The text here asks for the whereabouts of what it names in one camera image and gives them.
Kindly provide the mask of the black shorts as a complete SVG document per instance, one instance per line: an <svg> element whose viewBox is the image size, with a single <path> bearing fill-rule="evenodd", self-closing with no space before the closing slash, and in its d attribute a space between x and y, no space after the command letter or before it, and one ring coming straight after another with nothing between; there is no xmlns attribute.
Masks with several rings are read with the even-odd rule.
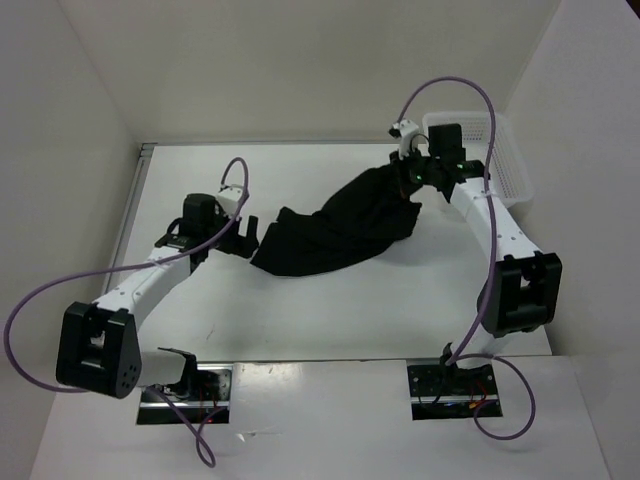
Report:
<svg viewBox="0 0 640 480"><path fill-rule="evenodd" d="M392 166L369 168L310 215L281 208L251 264L277 277L319 275L356 265L410 237L421 207L401 190Z"/></svg>

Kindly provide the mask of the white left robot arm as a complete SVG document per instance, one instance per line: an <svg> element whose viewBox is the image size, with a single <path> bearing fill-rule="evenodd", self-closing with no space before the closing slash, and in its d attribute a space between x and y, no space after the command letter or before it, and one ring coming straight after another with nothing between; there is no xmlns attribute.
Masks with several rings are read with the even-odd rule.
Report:
<svg viewBox="0 0 640 480"><path fill-rule="evenodd" d="M155 243L145 266L91 303L67 308L56 363L59 383L122 399L135 388L164 385L175 398L196 394L196 357L184 350L140 348L138 332L163 299L204 263L212 250L249 258L258 247L256 217L245 233L240 210L248 195L225 186L216 195L190 194L180 218Z"/></svg>

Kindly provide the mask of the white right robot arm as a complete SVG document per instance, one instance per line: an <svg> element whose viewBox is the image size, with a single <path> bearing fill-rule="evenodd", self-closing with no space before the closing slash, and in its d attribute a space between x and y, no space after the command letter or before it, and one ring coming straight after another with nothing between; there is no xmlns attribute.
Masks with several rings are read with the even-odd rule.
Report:
<svg viewBox="0 0 640 480"><path fill-rule="evenodd" d="M554 319L563 265L557 254L544 252L524 234L501 199L492 178L496 118L489 119L484 160L467 158L458 123L422 130L399 119L389 134L398 143L390 163L401 186L409 192L436 189L465 220L487 259L476 317L465 335L444 349L438 370L440 385L460 393L473 382L473 369L501 353L513 336Z"/></svg>

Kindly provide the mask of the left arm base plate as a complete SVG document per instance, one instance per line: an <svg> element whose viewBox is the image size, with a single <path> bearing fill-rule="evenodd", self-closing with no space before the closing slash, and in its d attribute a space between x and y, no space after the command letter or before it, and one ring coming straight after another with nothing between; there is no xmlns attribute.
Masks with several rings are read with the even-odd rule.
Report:
<svg viewBox="0 0 640 480"><path fill-rule="evenodd" d="M233 380L232 364L199 363L192 380L156 386L194 426L228 424ZM143 391L136 424L177 425L179 416L157 394Z"/></svg>

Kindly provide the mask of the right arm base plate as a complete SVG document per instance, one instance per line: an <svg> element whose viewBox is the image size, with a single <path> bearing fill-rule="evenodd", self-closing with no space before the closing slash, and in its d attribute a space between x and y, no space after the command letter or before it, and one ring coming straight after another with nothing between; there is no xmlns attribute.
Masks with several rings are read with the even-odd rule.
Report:
<svg viewBox="0 0 640 480"><path fill-rule="evenodd" d="M502 417L493 367L449 368L435 360L406 366L414 421Z"/></svg>

